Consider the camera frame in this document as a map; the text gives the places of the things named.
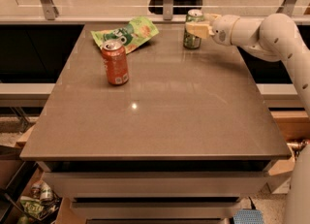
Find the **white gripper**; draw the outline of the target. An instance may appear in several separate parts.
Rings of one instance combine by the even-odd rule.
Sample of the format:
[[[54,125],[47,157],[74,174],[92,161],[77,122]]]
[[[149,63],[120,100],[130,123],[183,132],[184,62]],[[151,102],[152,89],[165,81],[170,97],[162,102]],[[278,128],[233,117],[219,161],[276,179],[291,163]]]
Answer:
[[[233,30],[240,16],[218,14],[204,14],[204,20],[200,22],[187,22],[186,30],[197,37],[207,39],[212,36],[213,40],[223,46],[237,46],[238,39]]]

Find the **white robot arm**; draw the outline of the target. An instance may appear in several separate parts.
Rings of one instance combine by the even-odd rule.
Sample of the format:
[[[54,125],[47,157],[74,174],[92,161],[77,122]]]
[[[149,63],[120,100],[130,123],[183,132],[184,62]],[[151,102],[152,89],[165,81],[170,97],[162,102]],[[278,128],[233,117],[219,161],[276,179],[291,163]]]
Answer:
[[[204,21],[188,22],[186,30],[219,45],[240,47],[264,61],[282,62],[310,115],[310,50],[292,18],[280,13],[265,18],[207,14]],[[294,164],[284,224],[310,224],[310,144]]]

